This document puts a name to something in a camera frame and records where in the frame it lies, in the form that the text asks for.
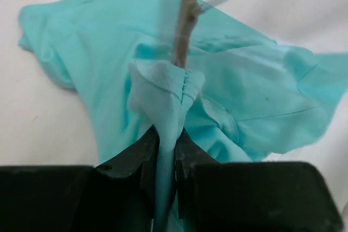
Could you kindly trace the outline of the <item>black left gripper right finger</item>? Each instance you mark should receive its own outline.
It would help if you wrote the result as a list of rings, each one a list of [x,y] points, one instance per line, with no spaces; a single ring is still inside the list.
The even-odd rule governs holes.
[[[183,131],[175,168],[185,231],[343,230],[324,178],[309,163],[220,163]]]

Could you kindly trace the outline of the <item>grey clothes hanger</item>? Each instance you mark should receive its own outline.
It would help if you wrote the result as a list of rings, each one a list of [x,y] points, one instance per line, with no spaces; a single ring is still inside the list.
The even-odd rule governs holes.
[[[198,0],[181,0],[172,63],[185,68],[192,31],[201,13]]]

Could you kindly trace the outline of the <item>teal t shirt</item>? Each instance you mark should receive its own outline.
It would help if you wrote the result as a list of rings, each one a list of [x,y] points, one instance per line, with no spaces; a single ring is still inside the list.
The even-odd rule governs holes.
[[[182,130],[220,162],[261,161],[325,132],[347,90],[347,54],[279,45],[218,9],[171,63],[181,0],[62,0],[23,7],[20,46],[76,90],[106,161],[151,126],[160,137],[155,231],[182,231],[173,187]]]

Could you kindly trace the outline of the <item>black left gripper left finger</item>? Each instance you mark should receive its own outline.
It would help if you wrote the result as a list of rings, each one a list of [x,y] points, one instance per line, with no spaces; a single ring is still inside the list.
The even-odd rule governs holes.
[[[154,127],[105,163],[1,167],[1,231],[150,231]]]

